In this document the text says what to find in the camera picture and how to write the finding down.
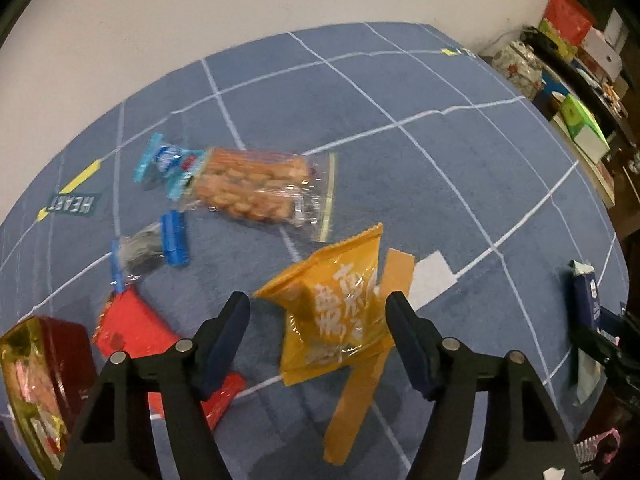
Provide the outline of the navy white cracker packet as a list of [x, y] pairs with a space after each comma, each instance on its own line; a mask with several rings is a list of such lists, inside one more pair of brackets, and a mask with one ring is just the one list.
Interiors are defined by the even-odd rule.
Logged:
[[600, 334], [601, 305], [596, 270], [590, 263], [570, 260], [570, 330], [578, 348], [576, 405], [585, 404], [603, 375], [603, 365], [585, 352], [586, 336]]

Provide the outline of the orange snack packet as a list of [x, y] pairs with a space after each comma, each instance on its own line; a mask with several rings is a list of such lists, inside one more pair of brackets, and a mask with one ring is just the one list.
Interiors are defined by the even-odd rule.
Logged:
[[285, 312], [285, 385], [356, 366], [392, 346], [378, 289], [383, 232], [378, 223], [322, 247], [254, 293]]

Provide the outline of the red snack packet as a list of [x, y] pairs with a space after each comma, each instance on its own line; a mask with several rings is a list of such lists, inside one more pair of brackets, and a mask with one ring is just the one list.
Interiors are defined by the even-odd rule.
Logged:
[[[125, 351], [132, 358], [162, 353], [180, 337], [137, 293], [134, 286], [124, 292], [112, 292], [99, 316], [92, 342], [108, 358], [116, 351]], [[210, 429], [214, 429], [233, 399], [246, 387], [244, 378], [229, 373], [220, 389], [202, 403]]]

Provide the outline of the dark candy blue ends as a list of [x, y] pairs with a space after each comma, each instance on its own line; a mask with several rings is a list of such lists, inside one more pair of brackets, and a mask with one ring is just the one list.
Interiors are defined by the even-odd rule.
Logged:
[[183, 268], [190, 260], [186, 215], [183, 211], [170, 210], [159, 222], [133, 236], [112, 241], [110, 266], [114, 292], [121, 294], [163, 264]]

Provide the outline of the clear bag peanuts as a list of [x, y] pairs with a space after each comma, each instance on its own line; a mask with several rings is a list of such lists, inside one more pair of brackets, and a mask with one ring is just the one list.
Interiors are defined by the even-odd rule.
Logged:
[[337, 158], [212, 148], [186, 190], [186, 203], [242, 221], [290, 224], [329, 239]]

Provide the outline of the blue candy wrapper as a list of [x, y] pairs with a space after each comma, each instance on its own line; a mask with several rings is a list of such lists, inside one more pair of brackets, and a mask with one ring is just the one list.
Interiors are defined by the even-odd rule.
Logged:
[[204, 151], [166, 142], [161, 133], [154, 133], [134, 170], [134, 182], [158, 177], [166, 182], [167, 197], [176, 202], [188, 189], [204, 159]]

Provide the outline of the pink ribbon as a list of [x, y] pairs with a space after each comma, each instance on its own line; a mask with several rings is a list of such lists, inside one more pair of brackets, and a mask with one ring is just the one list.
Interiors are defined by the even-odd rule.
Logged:
[[598, 464], [607, 465], [615, 457], [620, 448], [620, 433], [617, 429], [596, 434], [574, 445], [574, 451], [581, 465]]

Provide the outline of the gold and red tin box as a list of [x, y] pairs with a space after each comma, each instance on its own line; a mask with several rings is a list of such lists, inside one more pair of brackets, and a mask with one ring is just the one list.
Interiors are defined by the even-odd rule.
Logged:
[[84, 326], [30, 316], [1, 337], [6, 394], [40, 474], [58, 478], [70, 435], [96, 381]]

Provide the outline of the green tissue box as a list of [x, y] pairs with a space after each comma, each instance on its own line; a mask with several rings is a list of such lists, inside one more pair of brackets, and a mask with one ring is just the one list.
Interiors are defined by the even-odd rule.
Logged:
[[600, 162], [610, 146], [590, 110], [580, 99], [568, 94], [560, 105], [560, 114], [572, 141], [594, 164]]

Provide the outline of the floral ceramic teapot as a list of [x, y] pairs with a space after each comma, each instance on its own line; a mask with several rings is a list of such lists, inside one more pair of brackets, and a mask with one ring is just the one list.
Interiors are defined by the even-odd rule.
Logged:
[[529, 101], [544, 90], [542, 67], [533, 50], [520, 40], [513, 40], [491, 59], [491, 66]]

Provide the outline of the red gift box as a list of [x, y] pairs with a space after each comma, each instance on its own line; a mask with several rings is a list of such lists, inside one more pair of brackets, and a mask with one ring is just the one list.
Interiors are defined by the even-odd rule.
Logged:
[[595, 22], [577, 0], [548, 0], [538, 30], [558, 47], [559, 56], [570, 62]]

